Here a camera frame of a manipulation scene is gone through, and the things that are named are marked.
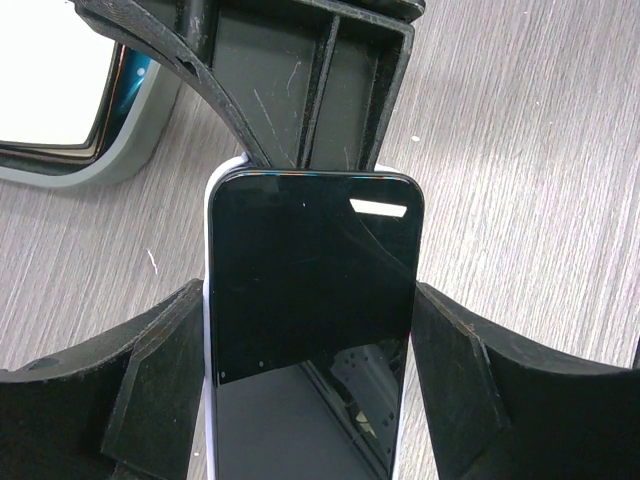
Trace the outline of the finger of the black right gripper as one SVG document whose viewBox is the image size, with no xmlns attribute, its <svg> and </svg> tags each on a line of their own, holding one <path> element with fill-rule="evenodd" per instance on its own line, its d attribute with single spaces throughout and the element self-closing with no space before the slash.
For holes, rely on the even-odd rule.
<svg viewBox="0 0 640 480">
<path fill-rule="evenodd" d="M 83 0 L 75 10 L 192 87 L 255 164 L 371 170 L 425 5 Z"/>
</svg>

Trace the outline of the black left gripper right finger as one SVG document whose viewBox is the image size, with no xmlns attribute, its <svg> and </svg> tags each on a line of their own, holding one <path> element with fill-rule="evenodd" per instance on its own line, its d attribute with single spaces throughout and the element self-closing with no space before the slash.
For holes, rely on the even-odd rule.
<svg viewBox="0 0 640 480">
<path fill-rule="evenodd" d="M 412 343 L 443 479 L 635 479 L 639 372 L 546 347 L 433 287 Z"/>
</svg>

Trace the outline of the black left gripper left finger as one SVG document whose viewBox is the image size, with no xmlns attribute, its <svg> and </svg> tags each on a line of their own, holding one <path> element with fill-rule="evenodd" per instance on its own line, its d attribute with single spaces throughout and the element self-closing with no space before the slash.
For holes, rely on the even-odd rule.
<svg viewBox="0 0 640 480">
<path fill-rule="evenodd" d="M 203 283 L 1 373 L 4 479 L 184 479 L 204 377 Z"/>
</svg>

